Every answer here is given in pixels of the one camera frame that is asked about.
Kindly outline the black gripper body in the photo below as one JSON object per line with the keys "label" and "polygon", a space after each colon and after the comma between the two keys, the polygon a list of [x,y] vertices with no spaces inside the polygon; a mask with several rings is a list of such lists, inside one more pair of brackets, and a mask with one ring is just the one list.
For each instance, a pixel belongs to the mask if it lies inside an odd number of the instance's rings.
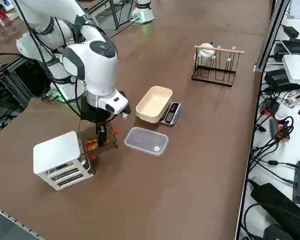
{"label": "black gripper body", "polygon": [[89,105],[87,98],[83,96],[80,99],[80,118],[96,125],[102,125],[114,120],[115,115],[107,110]]}

